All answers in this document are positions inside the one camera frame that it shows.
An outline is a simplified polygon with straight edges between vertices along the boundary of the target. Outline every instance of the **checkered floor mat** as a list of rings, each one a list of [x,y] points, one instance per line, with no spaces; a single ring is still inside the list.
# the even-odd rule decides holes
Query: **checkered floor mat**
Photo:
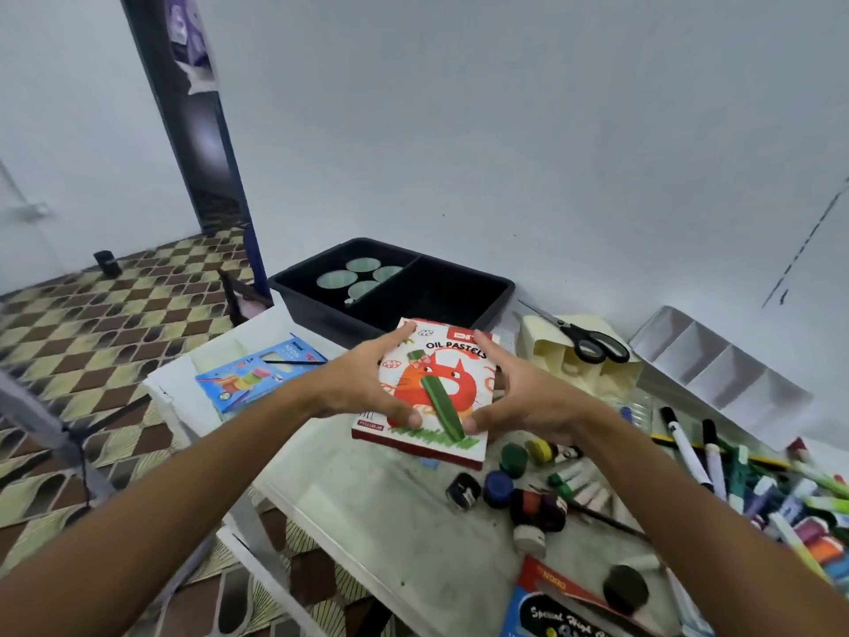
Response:
[[[0,368],[74,428],[102,427],[87,440],[86,454],[123,489],[176,450],[142,380],[231,328],[218,267],[246,282],[252,273],[235,228],[119,263],[117,279],[89,269],[0,298]],[[85,498],[76,475],[0,418],[0,576],[81,518]],[[268,507],[255,493],[252,498]],[[290,568],[293,596],[331,637],[354,634],[373,598],[278,510],[261,518]],[[239,615],[239,608],[247,612]],[[226,626],[238,627],[233,634],[264,637],[299,633],[218,544],[164,610],[130,634],[203,637]],[[384,631],[406,634],[395,618]]]

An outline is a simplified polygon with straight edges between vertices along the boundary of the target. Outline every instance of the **white table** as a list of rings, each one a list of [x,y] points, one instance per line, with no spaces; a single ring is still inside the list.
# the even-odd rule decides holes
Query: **white table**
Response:
[[[214,368],[287,333],[326,357],[344,352],[275,306],[150,374],[145,385],[176,438],[188,443],[221,424],[195,382],[196,365]],[[498,635],[521,564],[507,513],[483,503],[465,514],[453,511],[445,488],[458,467],[431,470],[407,454],[355,441],[351,424],[350,416],[307,422],[254,487],[418,635]],[[484,471],[474,474],[479,480],[504,441],[491,447]],[[288,573],[246,496],[225,522],[219,537],[305,631],[321,634],[289,595]],[[611,565],[650,552],[637,538],[576,516],[563,533],[548,535],[547,550],[548,566],[599,596]],[[677,633],[665,578],[651,573],[647,580],[654,620],[666,634]]]

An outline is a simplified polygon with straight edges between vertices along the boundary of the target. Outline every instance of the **scissors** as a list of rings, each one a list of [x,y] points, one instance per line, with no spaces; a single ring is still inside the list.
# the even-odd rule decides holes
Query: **scissors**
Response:
[[[605,359],[610,359],[611,362],[623,364],[631,359],[631,352],[628,351],[627,346],[610,337],[610,335],[597,330],[582,329],[580,326],[556,318],[550,312],[541,308],[525,304],[521,299],[518,299],[518,301],[522,306],[531,309],[541,318],[554,324],[562,334],[572,340],[572,344],[575,345],[575,355],[584,362],[600,364]]]

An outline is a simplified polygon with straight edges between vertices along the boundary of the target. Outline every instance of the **hand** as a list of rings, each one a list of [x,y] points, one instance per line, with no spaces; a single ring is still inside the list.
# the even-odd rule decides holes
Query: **hand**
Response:
[[[508,353],[481,331],[474,341],[504,373],[507,395],[463,421],[467,434],[527,430],[557,444],[572,443],[576,422],[604,413],[600,400]]]
[[[380,386],[378,365],[383,356],[406,340],[416,330],[416,322],[407,322],[399,329],[376,340],[354,346],[322,368],[303,376],[317,396],[318,418],[335,414],[361,414],[376,411],[393,420],[406,422],[410,427],[421,425],[422,419],[409,404],[389,395]]]

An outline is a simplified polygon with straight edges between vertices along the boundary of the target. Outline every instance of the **black storage tray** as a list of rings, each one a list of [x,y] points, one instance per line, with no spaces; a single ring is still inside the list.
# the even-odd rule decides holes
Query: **black storage tray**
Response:
[[[343,270],[358,257],[375,257],[383,266],[403,270],[351,305],[345,305],[347,287],[317,286],[322,274]],[[358,274],[361,281],[371,278],[371,272]],[[325,250],[270,277],[268,283],[280,292],[293,320],[346,348],[394,330],[402,317],[487,330],[515,289],[504,277],[369,238]]]

